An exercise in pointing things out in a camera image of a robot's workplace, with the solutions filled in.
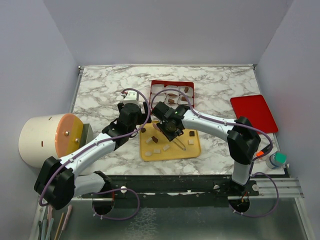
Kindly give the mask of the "pink silicone tongs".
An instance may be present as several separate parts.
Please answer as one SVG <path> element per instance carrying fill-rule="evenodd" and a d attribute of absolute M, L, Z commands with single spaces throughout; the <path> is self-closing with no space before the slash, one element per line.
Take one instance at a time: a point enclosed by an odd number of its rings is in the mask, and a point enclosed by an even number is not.
<path fill-rule="evenodd" d="M 155 123 L 153 123 L 152 126 L 153 126 L 157 131 L 162 132 Z M 174 139 L 174 140 L 172 140 L 171 142 L 174 143 L 174 144 L 175 144 L 178 148 L 180 148 L 181 150 L 186 151 L 186 146 L 185 146 L 179 139 Z"/>

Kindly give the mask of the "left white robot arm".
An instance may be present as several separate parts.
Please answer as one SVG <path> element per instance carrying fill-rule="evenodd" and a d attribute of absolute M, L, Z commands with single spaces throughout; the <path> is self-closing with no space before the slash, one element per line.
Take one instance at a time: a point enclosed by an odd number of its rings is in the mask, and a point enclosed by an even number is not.
<path fill-rule="evenodd" d="M 50 156 L 40 169 L 34 190 L 40 195 L 39 205 L 51 205 L 60 210 L 65 207 L 76 192 L 76 179 L 91 164 L 114 152 L 151 121 L 150 106 L 135 103 L 119 103 L 119 116 L 88 144 L 59 159 Z"/>

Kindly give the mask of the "red box lid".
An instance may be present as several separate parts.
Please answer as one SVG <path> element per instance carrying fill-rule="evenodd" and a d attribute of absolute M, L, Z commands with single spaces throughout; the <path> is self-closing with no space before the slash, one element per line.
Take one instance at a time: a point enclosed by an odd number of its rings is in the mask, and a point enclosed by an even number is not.
<path fill-rule="evenodd" d="M 266 134 L 279 131 L 269 106 L 261 94 L 232 97 L 230 103 L 236 117 L 248 118 L 254 128 Z"/>

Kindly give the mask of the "red chocolate box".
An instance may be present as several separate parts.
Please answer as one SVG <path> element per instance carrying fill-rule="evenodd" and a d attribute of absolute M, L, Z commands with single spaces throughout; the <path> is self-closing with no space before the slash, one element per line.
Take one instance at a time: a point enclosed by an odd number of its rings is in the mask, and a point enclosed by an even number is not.
<path fill-rule="evenodd" d="M 185 87 L 189 87 L 188 92 L 184 92 Z M 187 101 L 182 101 L 182 97 L 187 98 Z M 174 103 L 170 104 L 168 99 L 173 99 Z M 195 85 L 190 81 L 167 81 L 167 80 L 152 80 L 150 87 L 150 98 L 152 106 L 163 102 L 169 107 L 176 108 L 178 105 L 195 106 Z"/>

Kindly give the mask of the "brown bar chocolate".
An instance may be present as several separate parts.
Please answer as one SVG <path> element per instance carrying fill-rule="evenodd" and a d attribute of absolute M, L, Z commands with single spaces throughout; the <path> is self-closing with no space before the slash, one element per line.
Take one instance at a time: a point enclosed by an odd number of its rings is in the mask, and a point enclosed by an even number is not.
<path fill-rule="evenodd" d="M 153 142 L 158 143 L 158 141 L 159 141 L 159 140 L 158 140 L 158 138 L 157 138 L 157 137 L 152 136 L 151 138 L 152 138 Z"/>

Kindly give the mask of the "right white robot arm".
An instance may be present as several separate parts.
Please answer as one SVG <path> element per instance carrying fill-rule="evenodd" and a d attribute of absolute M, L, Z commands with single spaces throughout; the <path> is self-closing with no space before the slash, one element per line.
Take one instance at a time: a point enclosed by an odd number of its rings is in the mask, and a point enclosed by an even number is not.
<path fill-rule="evenodd" d="M 158 102 L 151 113 L 159 120 L 156 125 L 170 142 L 183 135 L 185 129 L 203 132 L 225 141 L 234 160 L 229 189 L 236 196 L 247 191 L 254 154 L 261 143 L 249 119 L 220 118 L 186 105 L 172 108 L 163 102 Z"/>

